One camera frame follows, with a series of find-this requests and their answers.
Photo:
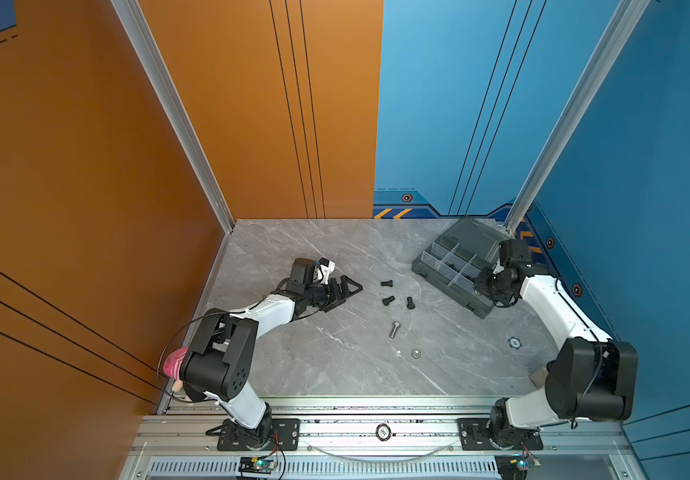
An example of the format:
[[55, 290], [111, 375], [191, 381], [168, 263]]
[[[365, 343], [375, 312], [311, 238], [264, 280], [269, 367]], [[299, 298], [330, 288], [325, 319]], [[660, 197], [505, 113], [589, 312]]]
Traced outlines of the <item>silver hex bolt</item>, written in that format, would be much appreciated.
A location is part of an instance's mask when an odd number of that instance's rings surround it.
[[396, 334], [397, 334], [397, 332], [398, 332], [398, 330], [399, 330], [400, 327], [401, 327], [401, 323], [400, 323], [400, 322], [395, 321], [395, 322], [393, 323], [393, 325], [392, 325], [392, 327], [391, 327], [390, 334], [389, 334], [389, 337], [390, 337], [391, 339], [393, 339], [393, 338], [396, 336]]

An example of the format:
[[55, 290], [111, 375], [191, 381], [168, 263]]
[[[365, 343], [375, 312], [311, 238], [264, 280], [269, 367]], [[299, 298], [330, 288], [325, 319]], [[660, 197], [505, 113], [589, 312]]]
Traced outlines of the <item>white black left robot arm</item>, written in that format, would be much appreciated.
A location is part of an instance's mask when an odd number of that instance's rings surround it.
[[180, 360], [170, 360], [165, 373], [182, 382], [195, 402], [213, 400], [229, 415], [219, 428], [230, 443], [262, 449], [273, 441], [272, 408], [249, 383], [256, 342], [270, 331], [306, 318], [306, 311], [328, 312], [363, 286], [343, 275], [326, 282], [281, 283], [259, 303], [238, 311], [211, 309], [201, 320]]

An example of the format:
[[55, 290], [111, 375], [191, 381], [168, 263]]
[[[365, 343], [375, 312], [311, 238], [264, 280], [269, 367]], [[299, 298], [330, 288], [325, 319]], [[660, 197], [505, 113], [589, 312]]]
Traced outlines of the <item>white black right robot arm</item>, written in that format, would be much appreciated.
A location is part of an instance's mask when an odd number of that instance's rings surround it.
[[524, 240], [499, 245], [495, 267], [483, 269], [476, 288], [498, 307], [524, 301], [548, 329], [557, 357], [534, 392], [502, 398], [492, 407], [486, 432], [496, 448], [519, 448], [546, 426], [581, 420], [619, 422], [634, 407], [639, 355], [617, 341], [578, 306], [561, 280], [533, 261]]

